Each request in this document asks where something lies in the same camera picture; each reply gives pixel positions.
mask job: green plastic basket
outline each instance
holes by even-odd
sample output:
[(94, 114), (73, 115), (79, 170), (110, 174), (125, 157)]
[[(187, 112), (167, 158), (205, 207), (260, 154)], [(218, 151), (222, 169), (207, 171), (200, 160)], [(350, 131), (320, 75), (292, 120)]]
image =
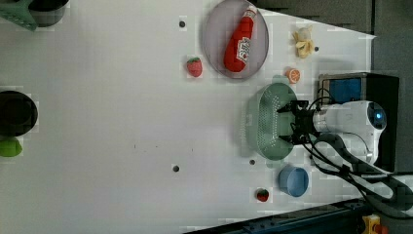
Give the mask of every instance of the green plastic basket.
[(28, 10), (28, 6), (32, 1), (20, 0), (12, 3), (0, 3), (0, 17), (34, 31), (37, 28), (37, 23)]
[(277, 112), (292, 100), (297, 97), (288, 85), (274, 83), (264, 87), (248, 102), (246, 139), (253, 150), (269, 160), (281, 160), (293, 148), (279, 136), (292, 134), (290, 123), (295, 117), (291, 112)]

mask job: strawberry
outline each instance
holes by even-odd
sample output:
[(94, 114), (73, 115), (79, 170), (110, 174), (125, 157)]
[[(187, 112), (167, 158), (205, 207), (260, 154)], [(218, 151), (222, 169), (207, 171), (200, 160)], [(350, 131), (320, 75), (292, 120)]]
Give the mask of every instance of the strawberry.
[(270, 193), (267, 191), (267, 189), (258, 189), (256, 197), (260, 202), (267, 202), (268, 198), (270, 197)]
[(189, 74), (199, 77), (203, 73), (203, 63), (200, 58), (191, 58), (186, 62)]

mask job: blue bowl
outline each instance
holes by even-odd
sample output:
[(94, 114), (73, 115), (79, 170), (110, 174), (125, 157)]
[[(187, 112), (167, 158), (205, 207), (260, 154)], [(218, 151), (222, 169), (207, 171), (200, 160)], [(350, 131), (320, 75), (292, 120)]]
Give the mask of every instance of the blue bowl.
[(300, 197), (309, 186), (309, 176), (304, 169), (288, 165), (279, 174), (279, 186), (282, 192)]

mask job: black bowl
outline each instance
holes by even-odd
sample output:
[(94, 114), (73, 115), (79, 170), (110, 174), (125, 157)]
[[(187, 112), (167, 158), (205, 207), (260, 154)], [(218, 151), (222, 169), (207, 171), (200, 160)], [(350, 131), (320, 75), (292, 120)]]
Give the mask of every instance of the black bowl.
[(39, 27), (47, 27), (63, 18), (67, 2), (69, 0), (34, 0), (28, 9)]
[(34, 101), (19, 92), (0, 93), (0, 136), (17, 137), (29, 132), (38, 117)]

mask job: ketchup bottle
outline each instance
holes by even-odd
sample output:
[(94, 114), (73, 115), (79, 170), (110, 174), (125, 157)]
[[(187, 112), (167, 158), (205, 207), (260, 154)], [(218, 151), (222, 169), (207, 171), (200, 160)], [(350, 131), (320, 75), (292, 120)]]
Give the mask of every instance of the ketchup bottle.
[(225, 51), (224, 65), (232, 72), (240, 72), (248, 61), (252, 27), (257, 9), (249, 6), (237, 29), (234, 31)]

